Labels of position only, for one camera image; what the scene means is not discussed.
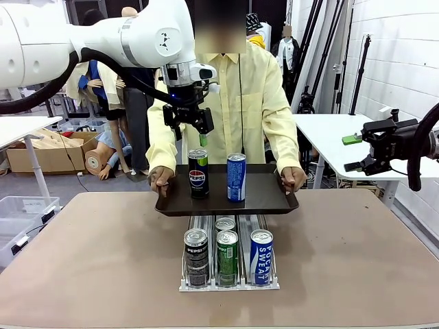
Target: hand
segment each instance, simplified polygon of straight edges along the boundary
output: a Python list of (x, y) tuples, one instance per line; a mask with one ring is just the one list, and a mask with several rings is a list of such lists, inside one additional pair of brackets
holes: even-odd
[(174, 176), (174, 172), (163, 166), (156, 167), (150, 171), (148, 175), (148, 182), (150, 182), (151, 189), (158, 193), (160, 189), (161, 195), (166, 197), (166, 192), (169, 187), (168, 179)]
[(307, 180), (307, 175), (302, 168), (286, 167), (282, 170), (282, 184), (287, 192), (297, 192)]
[(125, 85), (125, 82), (123, 82), (123, 80), (121, 80), (121, 79), (117, 79), (116, 80), (116, 88), (122, 89), (122, 88), (125, 88), (125, 87), (126, 87), (126, 85)]
[(104, 84), (102, 83), (102, 81), (100, 79), (94, 79), (94, 80), (90, 80), (87, 83), (87, 86), (89, 86), (91, 88), (101, 88), (104, 86)]
[(105, 168), (103, 168), (99, 173), (99, 179), (100, 180), (108, 179), (108, 175), (110, 174), (110, 169), (111, 169), (110, 165), (109, 164), (106, 165)]

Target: black pole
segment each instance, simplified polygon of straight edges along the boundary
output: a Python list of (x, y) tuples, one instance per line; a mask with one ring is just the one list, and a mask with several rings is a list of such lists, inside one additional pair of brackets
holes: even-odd
[(342, 14), (344, 1), (345, 0), (342, 0), (342, 5), (340, 6), (340, 8), (338, 8), (340, 0), (337, 0), (337, 5), (335, 6), (334, 15), (332, 16), (331, 26), (329, 28), (328, 38), (324, 45), (322, 59), (320, 60), (316, 80), (314, 81), (313, 85), (313, 90), (311, 91), (311, 95), (313, 96), (316, 96), (317, 93), (318, 84), (320, 83), (320, 79), (323, 74), (323, 69), (329, 54), (329, 49), (331, 48), (332, 40), (334, 39), (335, 31), (337, 30), (338, 21), (340, 20), (340, 15)]
[(366, 63), (366, 58), (368, 56), (369, 45), (370, 45), (370, 36), (367, 36), (366, 41), (364, 43), (364, 51), (363, 51), (363, 57), (361, 58), (361, 65), (358, 70), (358, 78), (357, 78), (357, 83), (355, 84), (352, 107), (351, 107), (351, 111), (349, 112), (350, 115), (355, 115), (355, 108), (357, 107), (359, 87), (361, 86), (361, 79), (363, 78), (364, 65)]
[(337, 104), (337, 113), (340, 114), (342, 107), (342, 98), (343, 98), (343, 88), (344, 88), (344, 78), (346, 77), (346, 64), (348, 62), (348, 50), (349, 50), (349, 42), (351, 41), (351, 31), (352, 31), (352, 18), (354, 17), (354, 7), (351, 9), (351, 20), (349, 21), (349, 31), (348, 38), (346, 40), (346, 51), (344, 52), (344, 61), (343, 61), (343, 76), (342, 76), (342, 88), (337, 94), (337, 100), (335, 103)]
[(302, 51), (302, 53), (300, 55), (300, 62), (298, 64), (298, 68), (297, 68), (297, 70), (295, 72), (293, 86), (292, 86), (294, 92), (296, 91), (297, 83), (298, 83), (298, 80), (299, 80), (299, 77), (300, 77), (300, 72), (302, 71), (302, 68), (303, 68), (303, 63), (305, 61), (305, 58), (307, 57), (309, 43), (311, 42), (311, 39), (312, 39), (312, 36), (313, 36), (313, 33), (314, 33), (314, 29), (316, 28), (317, 18), (319, 16), (320, 8), (322, 7), (322, 3), (323, 3), (323, 0), (318, 0), (317, 6), (316, 6), (316, 11), (314, 12), (314, 16), (313, 16), (313, 19), (311, 21), (311, 25), (310, 25), (310, 28), (309, 28), (309, 33), (308, 33), (308, 36), (307, 36), (308, 38), (303, 41), (305, 43), (303, 45), (303, 51)]
[(340, 88), (340, 80), (342, 77), (342, 73), (340, 72), (340, 66), (338, 64), (334, 66), (334, 70), (335, 70), (335, 82), (334, 82), (334, 94), (332, 96), (332, 102), (331, 102), (331, 114), (334, 113), (335, 98), (337, 96), (338, 88)]

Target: green object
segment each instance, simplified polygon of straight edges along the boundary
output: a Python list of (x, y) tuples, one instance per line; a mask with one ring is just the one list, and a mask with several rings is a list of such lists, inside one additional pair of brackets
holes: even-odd
[(233, 287), (238, 278), (238, 234), (221, 231), (217, 237), (218, 283)]
[(207, 136), (200, 134), (200, 146), (205, 147), (207, 145)]
[(350, 135), (342, 138), (343, 145), (351, 145), (361, 143), (362, 139), (357, 139), (355, 135)]

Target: pepsi logo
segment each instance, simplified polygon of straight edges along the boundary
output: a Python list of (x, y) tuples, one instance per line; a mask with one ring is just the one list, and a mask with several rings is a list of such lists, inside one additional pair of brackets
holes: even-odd
[(206, 180), (206, 175), (199, 170), (191, 170), (189, 172), (189, 181), (192, 186), (199, 187), (202, 186), (204, 181)]

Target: green can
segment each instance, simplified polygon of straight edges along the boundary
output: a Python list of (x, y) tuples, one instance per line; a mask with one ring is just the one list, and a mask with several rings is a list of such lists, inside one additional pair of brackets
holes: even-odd
[(221, 287), (233, 287), (238, 279), (238, 234), (221, 231), (217, 235), (218, 283)]

